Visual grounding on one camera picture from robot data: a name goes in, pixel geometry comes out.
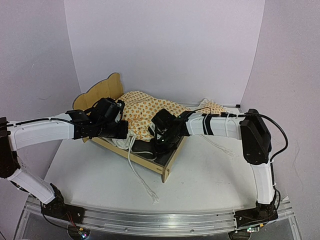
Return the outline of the aluminium front rail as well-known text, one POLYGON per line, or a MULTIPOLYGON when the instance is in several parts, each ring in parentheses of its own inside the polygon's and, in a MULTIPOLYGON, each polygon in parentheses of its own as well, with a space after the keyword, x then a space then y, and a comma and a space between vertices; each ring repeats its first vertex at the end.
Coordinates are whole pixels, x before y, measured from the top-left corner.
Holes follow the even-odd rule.
MULTIPOLYGON (((34 209, 40 215, 45 216, 41 213, 38 199, 34 197, 27 199, 25 208, 34 209)), ((269 224, 295 216, 291 203, 287 199, 277 205, 278 219, 241 229, 236 229, 236 219, 234 218, 236 211, 234 210, 189 213, 128 212, 96 208, 84 208, 84 210, 82 223, 73 223, 69 220, 57 219, 50 216, 45 217, 69 223, 77 229, 101 230, 136 236, 176 237, 205 236, 240 230, 252 232, 269 224)))

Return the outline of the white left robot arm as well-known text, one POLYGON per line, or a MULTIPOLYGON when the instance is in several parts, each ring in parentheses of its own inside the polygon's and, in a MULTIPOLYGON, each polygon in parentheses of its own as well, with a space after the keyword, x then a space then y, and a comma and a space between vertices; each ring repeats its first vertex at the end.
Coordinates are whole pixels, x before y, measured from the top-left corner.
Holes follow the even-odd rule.
POLYGON ((92 107, 69 110, 57 116, 25 121, 0 119, 0 177, 6 179, 47 205, 57 219, 67 214, 60 190, 34 176, 19 160, 17 151, 41 143, 58 140, 93 138, 126 139, 129 123, 123 120, 122 100, 101 98, 92 107))

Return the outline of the wooden pet bed frame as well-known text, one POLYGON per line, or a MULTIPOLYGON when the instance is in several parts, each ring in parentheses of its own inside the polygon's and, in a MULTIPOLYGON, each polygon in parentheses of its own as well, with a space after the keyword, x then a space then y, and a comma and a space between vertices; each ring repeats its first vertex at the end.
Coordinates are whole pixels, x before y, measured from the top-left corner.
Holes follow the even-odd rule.
MULTIPOLYGON (((86 110, 101 98, 110 97, 113 100, 120 100, 119 98, 125 93, 127 92, 124 92, 124 88, 120 80, 120 74, 113 73, 107 79, 96 83, 87 92, 80 94, 73 101, 72 107, 75 110, 86 110)), ((127 158, 128 152, 113 145, 112 140, 113 139, 110 138, 100 137, 93 138, 91 141, 127 158)), ((137 143, 133 144, 130 159, 132 162, 160 174, 162 182, 164 183, 166 182, 171 172, 172 165, 178 157, 185 141, 186 138, 182 137, 178 142, 176 149, 171 150, 166 154, 157 155, 155 144, 152 140, 150 142, 139 140, 137 143)))

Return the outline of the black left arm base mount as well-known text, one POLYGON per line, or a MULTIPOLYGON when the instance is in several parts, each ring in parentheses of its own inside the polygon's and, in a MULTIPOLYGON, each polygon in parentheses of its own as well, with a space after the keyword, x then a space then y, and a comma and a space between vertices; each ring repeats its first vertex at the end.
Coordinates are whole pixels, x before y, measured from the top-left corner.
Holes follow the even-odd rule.
POLYGON ((41 206, 41 213, 45 216, 70 221, 75 224, 82 223, 85 209, 80 206, 66 204, 61 191, 52 183, 50 186, 54 192, 54 199, 41 206))

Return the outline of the duck print mattress cushion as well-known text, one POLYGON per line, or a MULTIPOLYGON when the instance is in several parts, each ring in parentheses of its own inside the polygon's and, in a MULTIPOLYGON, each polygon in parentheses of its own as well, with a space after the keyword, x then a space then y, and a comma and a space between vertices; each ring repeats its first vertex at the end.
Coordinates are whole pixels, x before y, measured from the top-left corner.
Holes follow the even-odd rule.
POLYGON ((124 102, 122 119, 128 121, 128 136, 126 139, 113 139, 112 144, 127 151, 127 160, 131 170, 145 188, 152 199, 152 203, 156 204, 159 202, 159 197, 140 177, 132 165, 131 151, 133 145, 139 140, 149 143, 153 139, 149 132, 149 127, 152 126, 152 118, 160 110, 166 109, 170 114, 177 117, 184 111, 190 111, 191 109, 170 100, 155 98, 142 91, 127 92, 119 99, 124 102))

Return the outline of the small duck print pillow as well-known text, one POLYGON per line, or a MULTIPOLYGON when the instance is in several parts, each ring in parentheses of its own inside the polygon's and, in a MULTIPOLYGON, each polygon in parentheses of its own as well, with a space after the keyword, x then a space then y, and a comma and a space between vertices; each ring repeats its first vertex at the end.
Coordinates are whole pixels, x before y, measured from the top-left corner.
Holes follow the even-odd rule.
POLYGON ((204 114, 234 113, 233 109, 217 104, 213 100, 207 98, 204 98, 197 108, 204 114))

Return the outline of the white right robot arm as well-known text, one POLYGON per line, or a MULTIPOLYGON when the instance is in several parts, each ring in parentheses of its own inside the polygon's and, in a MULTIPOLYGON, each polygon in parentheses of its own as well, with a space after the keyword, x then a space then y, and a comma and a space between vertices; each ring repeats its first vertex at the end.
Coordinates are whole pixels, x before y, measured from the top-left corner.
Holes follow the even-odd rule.
POLYGON ((151 119, 148 131, 154 138, 158 154, 174 148, 180 138, 190 136, 218 136, 241 141, 243 158, 253 171, 257 192, 257 207, 252 209, 252 218, 262 222, 271 212, 276 189, 273 162, 289 146, 289 140, 282 127, 270 117, 256 109, 245 113, 202 113, 200 109, 187 110, 179 116, 161 109, 151 119), (272 153, 272 135, 265 124, 269 121, 282 134, 285 145, 272 153))

